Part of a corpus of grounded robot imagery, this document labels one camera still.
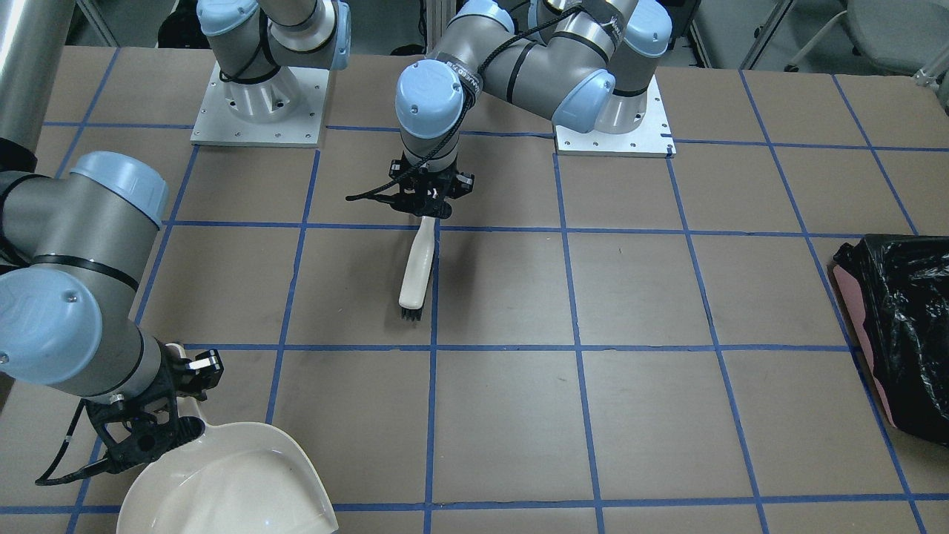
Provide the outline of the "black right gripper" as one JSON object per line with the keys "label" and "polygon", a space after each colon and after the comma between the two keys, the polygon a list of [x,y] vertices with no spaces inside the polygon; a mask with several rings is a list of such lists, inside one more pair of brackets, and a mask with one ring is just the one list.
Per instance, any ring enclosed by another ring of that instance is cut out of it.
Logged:
{"label": "black right gripper", "polygon": [[177,400],[205,401],[206,392],[218,385],[223,373],[217,349],[189,359],[179,355],[179,347],[168,345],[163,349],[157,376],[145,392],[109,403],[82,400],[106,449],[101,460],[82,469],[82,475],[116,474],[138,464],[156,462],[171,449],[199,438],[205,422],[200,416],[181,415]]}

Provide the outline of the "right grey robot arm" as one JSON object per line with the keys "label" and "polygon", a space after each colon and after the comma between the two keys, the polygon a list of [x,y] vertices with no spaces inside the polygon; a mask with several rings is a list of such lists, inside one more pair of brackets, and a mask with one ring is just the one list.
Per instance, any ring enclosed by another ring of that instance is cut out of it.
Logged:
{"label": "right grey robot arm", "polygon": [[2,3],[2,371],[79,399],[39,487],[156,462],[205,430],[180,398],[205,401],[216,349],[189,358],[128,317],[168,186],[131,156],[81,156],[36,173],[36,148],[71,1]]}

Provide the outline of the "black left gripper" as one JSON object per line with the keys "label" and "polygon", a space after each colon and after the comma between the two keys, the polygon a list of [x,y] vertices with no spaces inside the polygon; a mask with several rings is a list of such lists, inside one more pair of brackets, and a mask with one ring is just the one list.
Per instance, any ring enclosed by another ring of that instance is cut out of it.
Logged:
{"label": "black left gripper", "polygon": [[453,207],[447,200],[471,193],[474,186],[474,174],[459,172],[454,162],[438,172],[421,167],[399,179],[399,192],[387,195],[386,204],[414,216],[436,212],[438,219],[446,220],[453,214]]}

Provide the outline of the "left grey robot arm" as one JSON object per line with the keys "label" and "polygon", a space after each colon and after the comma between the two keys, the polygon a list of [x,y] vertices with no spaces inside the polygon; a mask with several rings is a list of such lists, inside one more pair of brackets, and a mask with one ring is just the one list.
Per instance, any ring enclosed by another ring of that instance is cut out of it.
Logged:
{"label": "left grey robot arm", "polygon": [[360,194],[416,217],[451,216],[475,178],[457,169],[460,128],[488,94],[548,119],[577,150],[643,150],[664,125],[655,70],[673,40],[657,1],[532,1],[518,33],[495,1],[468,1],[436,47],[404,68],[394,88],[403,152],[387,185]]}

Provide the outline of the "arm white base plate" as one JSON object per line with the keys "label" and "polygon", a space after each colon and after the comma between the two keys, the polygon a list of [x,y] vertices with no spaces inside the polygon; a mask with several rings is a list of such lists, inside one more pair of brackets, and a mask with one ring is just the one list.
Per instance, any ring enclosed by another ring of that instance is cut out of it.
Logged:
{"label": "arm white base plate", "polygon": [[318,148],[331,72],[283,67],[265,82],[220,79],[214,65],[194,121],[194,145]]}
{"label": "arm white base plate", "polygon": [[655,76],[635,97],[610,96],[593,131],[556,126],[557,153],[573,156],[659,156],[677,154]]}

